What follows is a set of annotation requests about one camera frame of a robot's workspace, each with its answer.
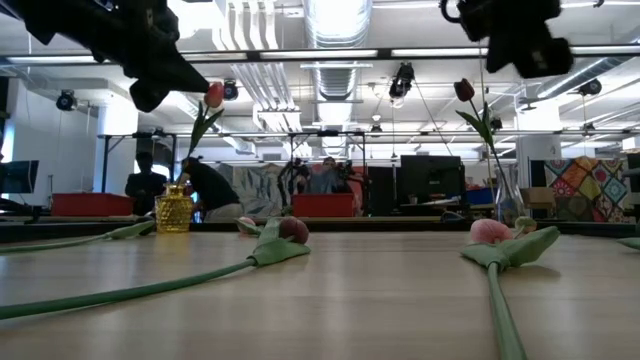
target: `wooden table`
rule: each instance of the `wooden table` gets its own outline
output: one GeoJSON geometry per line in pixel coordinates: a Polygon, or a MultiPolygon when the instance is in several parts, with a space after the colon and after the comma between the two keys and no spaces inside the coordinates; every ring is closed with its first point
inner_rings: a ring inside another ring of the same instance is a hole
{"type": "MultiPolygon", "coordinates": [[[[495,360],[465,233],[315,233],[311,255],[159,296],[0,321],[9,359],[495,360]]],[[[126,288],[243,260],[255,239],[190,233],[0,257],[0,304],[126,288]]],[[[501,277],[532,360],[637,359],[640,253],[562,236],[501,277]]]]}

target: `cable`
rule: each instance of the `cable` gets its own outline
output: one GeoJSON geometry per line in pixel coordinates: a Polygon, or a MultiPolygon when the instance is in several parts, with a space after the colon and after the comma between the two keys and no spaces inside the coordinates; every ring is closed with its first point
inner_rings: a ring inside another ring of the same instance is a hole
{"type": "Polygon", "coordinates": [[[447,148],[447,151],[449,152],[449,155],[453,156],[453,153],[451,152],[451,149],[449,149],[449,145],[444,140],[444,136],[442,136],[442,133],[440,132],[440,129],[438,128],[438,124],[436,124],[436,120],[433,118],[433,114],[431,114],[431,110],[429,110],[429,105],[427,105],[427,101],[424,99],[424,96],[422,95],[422,90],[420,90],[420,86],[418,85],[418,81],[416,79],[413,79],[413,81],[416,83],[416,89],[418,89],[418,93],[420,94],[420,98],[422,99],[422,103],[424,104],[425,109],[427,109],[427,113],[429,114],[429,117],[431,118],[431,122],[433,123],[433,126],[435,126],[436,131],[438,132],[438,135],[440,135],[440,140],[442,140],[442,143],[447,148]]]}

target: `yellow glass vase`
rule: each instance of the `yellow glass vase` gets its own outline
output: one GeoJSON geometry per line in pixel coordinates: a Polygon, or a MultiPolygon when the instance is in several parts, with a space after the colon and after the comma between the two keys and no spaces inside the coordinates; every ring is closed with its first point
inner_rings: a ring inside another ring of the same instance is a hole
{"type": "Polygon", "coordinates": [[[156,225],[158,233],[189,231],[193,200],[184,195],[184,187],[167,185],[164,195],[156,196],[156,225]]]}

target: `red box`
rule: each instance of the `red box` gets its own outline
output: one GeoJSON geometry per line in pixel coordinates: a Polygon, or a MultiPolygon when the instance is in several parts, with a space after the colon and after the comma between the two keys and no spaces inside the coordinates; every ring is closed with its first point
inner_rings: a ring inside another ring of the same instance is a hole
{"type": "Polygon", "coordinates": [[[86,193],[53,194],[53,216],[128,216],[133,199],[127,196],[86,193]]]}
{"type": "Polygon", "coordinates": [[[353,194],[293,195],[293,216],[353,217],[353,194]]]}

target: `fluorescent light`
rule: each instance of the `fluorescent light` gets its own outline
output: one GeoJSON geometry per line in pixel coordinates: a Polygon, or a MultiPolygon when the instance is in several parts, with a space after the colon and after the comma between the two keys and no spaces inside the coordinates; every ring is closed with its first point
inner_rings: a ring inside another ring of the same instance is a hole
{"type": "Polygon", "coordinates": [[[378,50],[302,50],[302,51],[265,51],[260,54],[264,60],[280,59],[340,59],[340,58],[375,58],[378,50]]]}
{"type": "Polygon", "coordinates": [[[97,64],[91,55],[63,55],[63,56],[9,56],[7,61],[16,65],[53,65],[53,64],[97,64]]]}
{"type": "Polygon", "coordinates": [[[300,69],[312,70],[312,69],[368,69],[372,68],[371,63],[353,63],[353,64],[336,64],[336,63],[314,63],[314,64],[301,64],[300,69]]]}
{"type": "MultiPolygon", "coordinates": [[[[576,8],[593,8],[594,1],[575,2],[562,4],[563,9],[576,9],[576,8]]],[[[640,1],[605,1],[603,6],[634,6],[640,5],[640,1]]]]}
{"type": "Polygon", "coordinates": [[[606,53],[610,56],[617,54],[640,54],[640,45],[601,45],[601,46],[574,46],[571,48],[574,55],[592,55],[606,53]]]}
{"type": "Polygon", "coordinates": [[[262,137],[262,138],[289,136],[288,133],[229,133],[225,135],[229,135],[231,137],[262,137]]]}
{"type": "Polygon", "coordinates": [[[393,3],[385,2],[382,4],[373,3],[374,9],[435,9],[438,7],[437,1],[396,1],[393,3]]]}
{"type": "Polygon", "coordinates": [[[210,52],[206,54],[182,53],[182,56],[190,62],[247,60],[247,54],[243,52],[228,51],[210,52]]]}
{"type": "Polygon", "coordinates": [[[448,56],[482,56],[487,55],[487,48],[434,48],[434,49],[397,49],[391,50],[391,57],[448,57],[448,56]]]}

